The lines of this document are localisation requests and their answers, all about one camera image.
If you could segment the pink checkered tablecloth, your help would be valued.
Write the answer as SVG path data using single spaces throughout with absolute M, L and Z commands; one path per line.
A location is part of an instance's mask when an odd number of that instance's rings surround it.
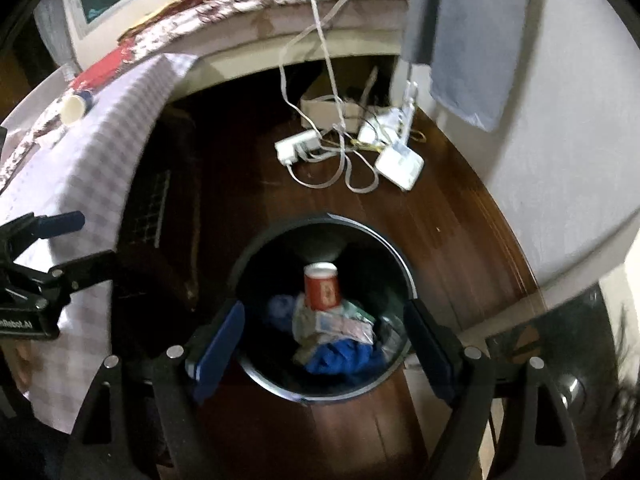
M 51 266 L 112 249 L 134 170 L 154 122 L 196 58 L 160 54 L 101 90 L 84 118 L 64 129 L 53 148 L 38 151 L 1 195 L 1 219 L 22 214 L 81 211 L 84 227 L 38 240 L 18 263 Z M 111 285 L 73 294 L 60 334 L 34 342 L 36 369 L 28 397 L 40 422 L 68 434 L 96 371 L 111 352 L 108 318 Z

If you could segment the blue cloth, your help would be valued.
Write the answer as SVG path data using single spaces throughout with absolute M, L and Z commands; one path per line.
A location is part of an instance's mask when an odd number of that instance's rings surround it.
M 322 344 L 304 367 L 310 374 L 341 377 L 356 384 L 384 373 L 387 361 L 378 347 L 342 339 Z

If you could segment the yellow red folded blanket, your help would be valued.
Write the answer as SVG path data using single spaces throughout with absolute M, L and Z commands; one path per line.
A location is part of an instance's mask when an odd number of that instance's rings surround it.
M 127 40 L 130 40 L 139 35 L 140 32 L 143 32 L 150 26 L 163 21 L 164 18 L 169 18 L 170 16 L 174 16 L 185 10 L 192 9 L 194 8 L 194 6 L 199 6 L 200 4 L 206 3 L 207 1 L 212 0 L 172 0 L 170 3 L 167 3 L 166 6 L 162 6 L 155 12 L 146 16 L 145 18 L 142 18 L 139 23 L 132 25 L 131 27 L 126 29 L 117 38 L 117 44 L 124 44 Z

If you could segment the grey hanging curtain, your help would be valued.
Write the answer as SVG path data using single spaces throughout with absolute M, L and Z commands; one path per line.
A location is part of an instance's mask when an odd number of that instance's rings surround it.
M 409 0 L 400 57 L 431 69 L 431 96 L 497 128 L 520 62 L 529 0 Z

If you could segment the white router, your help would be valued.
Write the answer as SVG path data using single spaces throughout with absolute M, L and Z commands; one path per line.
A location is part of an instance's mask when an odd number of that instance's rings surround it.
M 398 140 L 381 152 L 374 168 L 384 178 L 393 182 L 404 192 L 409 192 L 416 184 L 424 167 L 424 159 L 411 148 L 409 138 L 416 102 L 409 100 L 402 108 L 401 129 Z

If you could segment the red paper cup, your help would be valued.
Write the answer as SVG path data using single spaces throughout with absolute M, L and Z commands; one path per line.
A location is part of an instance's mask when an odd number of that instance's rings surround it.
M 315 311 L 326 311 L 342 303 L 337 283 L 337 267 L 330 262 L 308 264 L 304 269 L 306 305 Z

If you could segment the floral red bed quilt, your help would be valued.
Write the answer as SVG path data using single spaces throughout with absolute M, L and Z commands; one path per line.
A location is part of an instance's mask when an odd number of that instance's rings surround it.
M 23 140 L 1 168 L 9 184 L 39 139 L 66 129 L 60 111 L 78 90 L 98 94 L 157 55 L 190 58 L 192 65 L 171 93 L 178 100 L 232 79 L 325 55 L 349 58 L 396 55 L 408 0 L 209 0 L 148 27 L 114 55 L 81 73 L 43 104 L 24 104 Z

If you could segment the white red-print milk carton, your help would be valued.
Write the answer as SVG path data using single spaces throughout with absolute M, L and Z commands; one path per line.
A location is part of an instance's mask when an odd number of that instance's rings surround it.
M 302 347 L 332 344 L 349 339 L 372 346 L 375 320 L 349 301 L 327 311 L 312 310 L 304 295 L 296 299 L 292 315 L 292 334 Z

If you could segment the cardboard box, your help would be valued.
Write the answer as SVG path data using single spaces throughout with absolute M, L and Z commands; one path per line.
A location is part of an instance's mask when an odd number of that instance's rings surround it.
M 376 70 L 372 70 L 366 81 L 343 79 L 337 81 L 336 88 L 339 101 L 335 99 L 327 73 L 321 74 L 306 90 L 299 101 L 303 113 L 302 125 L 311 129 L 331 130 L 341 125 L 338 109 L 342 110 L 347 133 L 357 133 L 367 111 L 369 98 L 376 81 Z

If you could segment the large blue white paper cup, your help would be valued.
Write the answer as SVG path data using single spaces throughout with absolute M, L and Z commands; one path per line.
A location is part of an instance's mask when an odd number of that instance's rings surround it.
M 60 121 L 64 125 L 71 125 L 84 118 L 93 106 L 93 95 L 88 90 L 75 92 L 66 99 L 60 111 Z

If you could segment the black round trash bin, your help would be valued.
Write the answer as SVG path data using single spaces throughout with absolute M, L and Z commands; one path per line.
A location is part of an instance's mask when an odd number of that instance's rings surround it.
M 322 214 L 272 228 L 239 258 L 244 372 L 304 403 L 360 396 L 408 351 L 402 310 L 416 282 L 397 248 L 364 224 Z

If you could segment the white power strip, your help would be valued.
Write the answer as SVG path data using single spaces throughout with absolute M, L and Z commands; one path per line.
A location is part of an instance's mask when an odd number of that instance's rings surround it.
M 293 134 L 274 144 L 282 166 L 295 164 L 304 155 L 321 148 L 320 134 L 312 129 Z

